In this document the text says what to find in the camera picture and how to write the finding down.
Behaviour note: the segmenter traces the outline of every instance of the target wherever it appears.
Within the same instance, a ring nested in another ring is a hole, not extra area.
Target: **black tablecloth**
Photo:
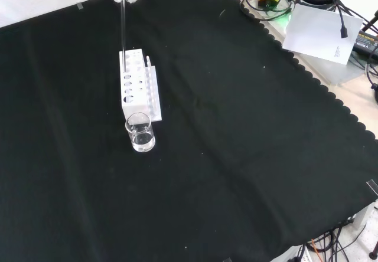
[[[269,261],[375,197],[374,136],[236,0],[139,0],[157,144],[133,151],[120,15],[92,0],[0,30],[0,257]]]

